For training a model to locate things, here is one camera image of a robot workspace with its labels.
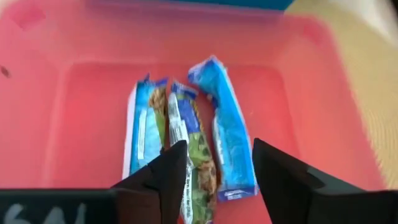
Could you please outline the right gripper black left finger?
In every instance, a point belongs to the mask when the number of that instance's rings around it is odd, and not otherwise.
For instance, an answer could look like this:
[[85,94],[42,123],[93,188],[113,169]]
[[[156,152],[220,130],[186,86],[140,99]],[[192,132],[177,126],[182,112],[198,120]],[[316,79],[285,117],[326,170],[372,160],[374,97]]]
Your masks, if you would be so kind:
[[0,224],[177,224],[187,149],[176,142],[108,189],[0,190]]

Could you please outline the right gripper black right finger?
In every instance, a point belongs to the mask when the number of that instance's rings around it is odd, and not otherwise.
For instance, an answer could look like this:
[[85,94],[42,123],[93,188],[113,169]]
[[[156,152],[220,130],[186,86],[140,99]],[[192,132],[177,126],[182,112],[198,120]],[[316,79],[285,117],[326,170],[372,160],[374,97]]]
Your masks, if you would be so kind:
[[256,138],[252,162],[272,224],[398,224],[398,190],[364,190]]

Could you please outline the oatmeal raisin granola bar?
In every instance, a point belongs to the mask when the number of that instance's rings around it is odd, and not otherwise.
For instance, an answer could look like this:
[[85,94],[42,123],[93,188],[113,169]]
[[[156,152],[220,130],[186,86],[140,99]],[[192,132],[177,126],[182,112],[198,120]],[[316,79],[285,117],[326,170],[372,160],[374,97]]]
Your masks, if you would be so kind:
[[180,213],[184,224],[213,224],[218,190],[217,170],[198,106],[198,92],[173,82],[168,98],[171,145],[187,142],[187,171]]

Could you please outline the granola bar blue green wrapper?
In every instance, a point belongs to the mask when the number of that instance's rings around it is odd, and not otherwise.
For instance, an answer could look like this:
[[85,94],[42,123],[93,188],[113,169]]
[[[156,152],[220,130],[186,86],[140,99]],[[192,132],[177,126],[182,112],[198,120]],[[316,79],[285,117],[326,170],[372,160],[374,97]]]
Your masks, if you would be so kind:
[[130,176],[160,155],[166,142],[167,78],[147,74],[129,95],[122,178]]

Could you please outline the pink plastic bin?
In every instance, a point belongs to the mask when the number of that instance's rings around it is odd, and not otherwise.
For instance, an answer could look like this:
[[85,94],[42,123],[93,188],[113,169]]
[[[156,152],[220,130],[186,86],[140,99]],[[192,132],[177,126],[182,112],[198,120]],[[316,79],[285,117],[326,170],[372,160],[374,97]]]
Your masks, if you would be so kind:
[[[188,71],[227,68],[253,149],[259,138],[364,190],[385,188],[331,35],[280,12],[161,2],[17,0],[0,13],[0,190],[108,189],[122,181],[127,104],[150,75],[195,99],[221,173],[209,96]],[[219,201],[213,224],[272,224],[261,191]]]

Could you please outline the woven round placemat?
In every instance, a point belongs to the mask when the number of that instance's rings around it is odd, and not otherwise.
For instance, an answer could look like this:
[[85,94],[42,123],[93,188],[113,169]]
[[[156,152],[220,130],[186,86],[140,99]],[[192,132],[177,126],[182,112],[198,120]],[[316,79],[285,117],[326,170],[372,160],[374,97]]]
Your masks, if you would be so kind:
[[382,179],[398,189],[398,12],[392,0],[295,0],[287,12],[314,16],[332,30]]

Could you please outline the teal plastic bin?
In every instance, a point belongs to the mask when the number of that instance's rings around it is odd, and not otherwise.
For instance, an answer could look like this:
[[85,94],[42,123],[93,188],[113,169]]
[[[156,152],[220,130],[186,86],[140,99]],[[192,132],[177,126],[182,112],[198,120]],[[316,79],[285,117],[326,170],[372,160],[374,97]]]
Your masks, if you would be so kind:
[[253,7],[271,10],[286,10],[295,0],[174,0],[203,4],[221,4],[229,6]]

